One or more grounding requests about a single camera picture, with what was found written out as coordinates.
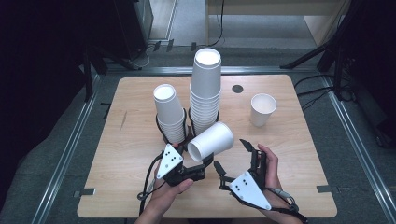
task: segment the black stand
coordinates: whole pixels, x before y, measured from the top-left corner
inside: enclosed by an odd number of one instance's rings
[[[319,70],[319,72],[327,72],[332,64],[335,62],[333,90],[338,100],[341,101],[341,77],[343,75],[342,73],[345,52],[344,49],[345,45],[348,43],[349,38],[353,35],[352,24],[357,24],[356,22],[353,22],[353,20],[356,20],[356,15],[358,11],[361,10],[361,7],[364,5],[363,3],[364,1],[359,0],[351,1],[348,13],[346,14],[337,31],[329,41],[317,47],[316,49],[306,53],[304,56],[292,63],[280,65],[279,68],[293,69],[301,63],[304,63],[309,59],[317,56],[321,52],[324,52],[317,64],[317,69]]]
[[[85,102],[88,102],[93,95],[92,87],[92,72],[91,72],[91,62],[89,56],[88,48],[85,48],[84,52],[84,75],[85,75]]]

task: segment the wrist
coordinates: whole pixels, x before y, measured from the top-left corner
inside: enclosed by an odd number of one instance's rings
[[[148,203],[135,224],[158,224],[160,223],[163,214],[164,213],[159,209],[156,209],[153,204]]]
[[[302,224],[301,220],[292,215],[279,213],[276,211],[259,210],[266,217],[272,219],[279,224]]]

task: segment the robotic hand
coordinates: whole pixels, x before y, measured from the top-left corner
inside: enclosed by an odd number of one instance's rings
[[[212,163],[214,154],[212,153],[206,157],[202,164],[186,168],[183,165],[183,157],[181,156],[185,150],[185,146],[176,150],[167,144],[156,178],[163,178],[172,187],[186,179],[192,179],[193,181],[204,179],[205,169]]]
[[[214,161],[214,166],[220,178],[219,188],[230,191],[238,202],[246,206],[289,214],[299,218],[303,223],[308,223],[308,219],[298,212],[299,208],[297,204],[287,192],[281,189],[269,189],[265,187],[267,168],[265,153],[256,150],[253,145],[244,139],[240,139],[240,141],[246,150],[251,152],[250,168],[237,178],[232,178],[226,176],[226,172],[218,161]],[[290,205],[289,209],[272,207],[262,193],[265,189],[270,190],[288,203]]]

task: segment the tipped over cup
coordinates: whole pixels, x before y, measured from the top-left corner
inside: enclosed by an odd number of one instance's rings
[[[233,132],[222,122],[216,122],[187,144],[189,154],[195,161],[202,161],[212,153],[217,155],[232,147]]]

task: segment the tall stack of cups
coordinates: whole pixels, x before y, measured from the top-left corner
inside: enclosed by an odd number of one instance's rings
[[[221,57],[214,49],[195,53],[190,84],[190,116],[194,135],[212,126],[218,117],[221,94]]]

